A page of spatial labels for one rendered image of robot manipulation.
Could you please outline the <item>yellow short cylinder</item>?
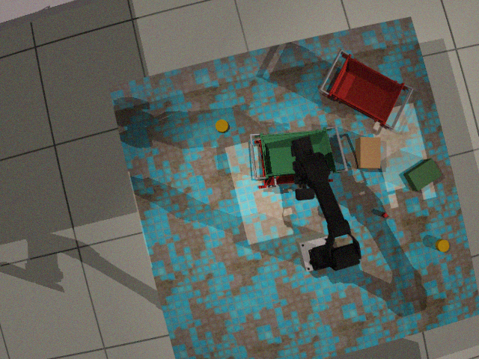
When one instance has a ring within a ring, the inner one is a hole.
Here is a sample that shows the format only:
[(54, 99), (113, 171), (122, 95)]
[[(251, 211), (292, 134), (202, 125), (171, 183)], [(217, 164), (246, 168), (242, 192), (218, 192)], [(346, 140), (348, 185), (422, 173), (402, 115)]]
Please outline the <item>yellow short cylinder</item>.
[(218, 132), (226, 132), (228, 130), (228, 123), (226, 120), (218, 120), (216, 122), (216, 129)]
[(449, 242), (447, 240), (439, 239), (436, 242), (436, 250), (443, 252), (443, 251), (447, 251), (448, 249), (449, 249)]

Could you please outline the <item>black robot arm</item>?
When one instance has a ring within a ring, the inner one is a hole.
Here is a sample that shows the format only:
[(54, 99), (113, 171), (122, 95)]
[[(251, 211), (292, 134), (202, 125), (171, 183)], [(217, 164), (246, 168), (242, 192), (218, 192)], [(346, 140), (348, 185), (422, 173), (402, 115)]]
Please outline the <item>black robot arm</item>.
[[(329, 163), (320, 152), (314, 153), (309, 136), (292, 141), (296, 155), (296, 168), (301, 178), (314, 193), (327, 221), (329, 231), (325, 245), (308, 251), (310, 264), (315, 271), (331, 267), (335, 271), (360, 264), (361, 249), (352, 234), (347, 219), (344, 219), (338, 202), (329, 185)], [(353, 243), (339, 248), (332, 247), (335, 237), (349, 234)]]

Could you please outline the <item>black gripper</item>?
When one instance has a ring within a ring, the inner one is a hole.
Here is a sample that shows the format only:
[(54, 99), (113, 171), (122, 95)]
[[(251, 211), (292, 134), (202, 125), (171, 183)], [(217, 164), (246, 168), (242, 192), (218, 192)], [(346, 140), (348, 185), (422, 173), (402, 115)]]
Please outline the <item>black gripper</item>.
[[(293, 145), (291, 147), (291, 153), (292, 153), (292, 157), (296, 156), (295, 152), (294, 152), (294, 149), (293, 149)], [(293, 170), (295, 171), (295, 174), (296, 174), (294, 176), (294, 183), (296, 185), (299, 184), (299, 187), (300, 187), (299, 189), (295, 190), (296, 199), (297, 200), (312, 200), (312, 199), (314, 199), (314, 190), (312, 190), (311, 188), (307, 188), (307, 183), (306, 183), (305, 179), (300, 177), (299, 172), (296, 168), (296, 162), (293, 162)], [(303, 185), (303, 188), (302, 188), (302, 185)]]

